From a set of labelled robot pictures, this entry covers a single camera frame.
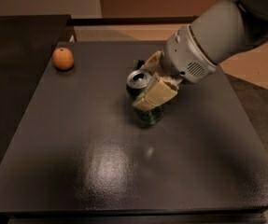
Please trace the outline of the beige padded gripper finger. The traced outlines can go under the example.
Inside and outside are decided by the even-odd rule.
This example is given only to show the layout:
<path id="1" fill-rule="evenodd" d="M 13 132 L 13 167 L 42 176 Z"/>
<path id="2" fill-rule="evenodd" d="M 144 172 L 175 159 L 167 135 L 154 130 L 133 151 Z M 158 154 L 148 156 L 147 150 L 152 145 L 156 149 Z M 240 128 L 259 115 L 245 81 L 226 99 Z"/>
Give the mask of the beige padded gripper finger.
<path id="1" fill-rule="evenodd" d="M 177 96 L 180 82 L 181 79 L 160 76 L 158 73 L 155 73 L 142 97 L 133 101 L 133 107 L 142 111 L 149 111 L 167 103 Z"/>
<path id="2" fill-rule="evenodd" d="M 144 70 L 151 75 L 158 73 L 160 76 L 164 75 L 164 69 L 162 67 L 162 51 L 157 50 L 154 52 L 140 67 L 141 70 Z"/>

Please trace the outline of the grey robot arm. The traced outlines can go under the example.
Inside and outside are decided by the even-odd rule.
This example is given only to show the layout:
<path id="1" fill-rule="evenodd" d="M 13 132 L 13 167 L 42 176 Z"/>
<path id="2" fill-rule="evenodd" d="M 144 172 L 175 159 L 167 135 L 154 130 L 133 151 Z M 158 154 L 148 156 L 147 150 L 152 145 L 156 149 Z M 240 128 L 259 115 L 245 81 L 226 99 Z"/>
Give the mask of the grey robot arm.
<path id="1" fill-rule="evenodd" d="M 234 54 L 267 42 L 268 0 L 219 0 L 142 65 L 150 80 L 133 107 L 149 111 L 163 105 L 177 95 L 180 83 L 197 83 Z"/>

